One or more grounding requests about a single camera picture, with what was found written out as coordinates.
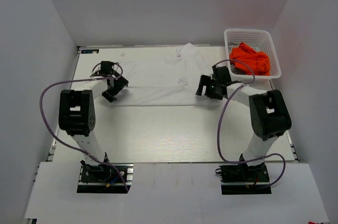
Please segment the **white t-shirt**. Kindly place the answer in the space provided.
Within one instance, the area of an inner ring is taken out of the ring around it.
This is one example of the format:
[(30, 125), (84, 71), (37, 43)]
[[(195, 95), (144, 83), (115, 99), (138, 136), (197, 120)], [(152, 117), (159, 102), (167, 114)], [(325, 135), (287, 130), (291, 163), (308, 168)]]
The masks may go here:
[(128, 87), (114, 102), (115, 106), (219, 106), (221, 101), (196, 96), (200, 76), (212, 74), (211, 63), (198, 48), (188, 43), (174, 54), (158, 60), (122, 61)]

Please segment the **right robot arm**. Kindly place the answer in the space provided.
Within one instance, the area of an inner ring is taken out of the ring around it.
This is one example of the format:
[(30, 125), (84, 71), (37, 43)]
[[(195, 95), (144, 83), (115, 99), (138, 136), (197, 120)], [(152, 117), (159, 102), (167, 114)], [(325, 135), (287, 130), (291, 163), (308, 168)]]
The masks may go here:
[(291, 128), (288, 109), (279, 90), (265, 91), (233, 81), (226, 66), (213, 66), (212, 70), (211, 76), (200, 77), (196, 95), (216, 100), (225, 98), (224, 109), (231, 100), (249, 107), (253, 136), (237, 164), (242, 164), (238, 168), (239, 176), (251, 181), (258, 174), (256, 166), (264, 163), (273, 143)]

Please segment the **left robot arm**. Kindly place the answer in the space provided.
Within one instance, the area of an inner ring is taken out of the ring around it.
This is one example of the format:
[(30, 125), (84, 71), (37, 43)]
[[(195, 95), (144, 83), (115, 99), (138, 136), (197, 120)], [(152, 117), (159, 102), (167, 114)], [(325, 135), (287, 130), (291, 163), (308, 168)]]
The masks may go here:
[(118, 62), (101, 61), (97, 70), (92, 70), (89, 79), (82, 85), (60, 93), (59, 127), (78, 144), (85, 157), (85, 165), (96, 165), (94, 176), (99, 181), (111, 177), (111, 167), (107, 154), (100, 147), (94, 128), (96, 126), (95, 99), (105, 98), (109, 103), (117, 100), (117, 95), (128, 86), (123, 69)]

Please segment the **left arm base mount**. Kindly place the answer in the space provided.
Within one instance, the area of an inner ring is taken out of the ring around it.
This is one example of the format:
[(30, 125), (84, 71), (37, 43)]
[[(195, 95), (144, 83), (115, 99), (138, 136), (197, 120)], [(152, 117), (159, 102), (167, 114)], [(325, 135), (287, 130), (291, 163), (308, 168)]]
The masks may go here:
[(81, 161), (77, 193), (127, 194), (120, 175), (112, 167)]

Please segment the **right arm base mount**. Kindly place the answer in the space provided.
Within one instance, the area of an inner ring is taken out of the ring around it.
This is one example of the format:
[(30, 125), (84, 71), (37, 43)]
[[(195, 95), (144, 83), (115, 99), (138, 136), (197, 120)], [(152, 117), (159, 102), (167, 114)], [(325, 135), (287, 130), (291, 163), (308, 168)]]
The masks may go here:
[(222, 165), (215, 170), (220, 176), (222, 195), (271, 194), (271, 185), (265, 163)]

